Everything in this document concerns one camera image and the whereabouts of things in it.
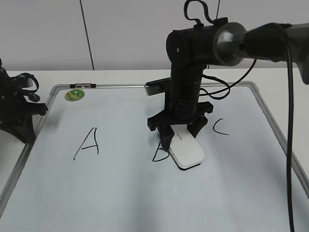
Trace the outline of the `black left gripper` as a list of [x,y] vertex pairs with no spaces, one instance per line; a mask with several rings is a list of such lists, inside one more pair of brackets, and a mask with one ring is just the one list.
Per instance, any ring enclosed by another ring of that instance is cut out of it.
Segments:
[[[33,87],[23,88],[25,78],[31,78]],[[35,141],[33,115],[44,116],[48,108],[39,103],[36,94],[39,82],[34,75],[24,72],[17,76],[9,76],[0,68],[0,130],[5,131],[25,144]]]

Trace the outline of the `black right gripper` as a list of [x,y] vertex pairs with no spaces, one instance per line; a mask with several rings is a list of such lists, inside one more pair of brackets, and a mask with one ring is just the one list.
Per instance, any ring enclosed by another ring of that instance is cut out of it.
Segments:
[[205,114],[213,112],[209,101],[187,102],[170,98],[170,90],[165,92],[164,110],[147,119],[150,131],[157,129],[164,151],[169,151],[174,131],[171,125],[186,125],[187,130],[196,138],[201,129],[207,125]]

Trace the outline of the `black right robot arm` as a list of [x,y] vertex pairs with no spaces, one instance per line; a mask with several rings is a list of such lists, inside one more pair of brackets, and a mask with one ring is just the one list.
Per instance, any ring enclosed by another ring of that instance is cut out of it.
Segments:
[[304,84],[309,82],[308,24],[268,23],[252,30],[220,18],[211,26],[197,22],[190,29],[174,30],[166,40],[171,62],[169,78],[146,83],[148,95],[165,94],[164,110],[147,120],[158,131],[165,150],[174,136],[173,125],[186,125],[193,136],[207,124],[210,102],[199,102],[203,71],[207,65],[235,66],[245,58],[295,63]]

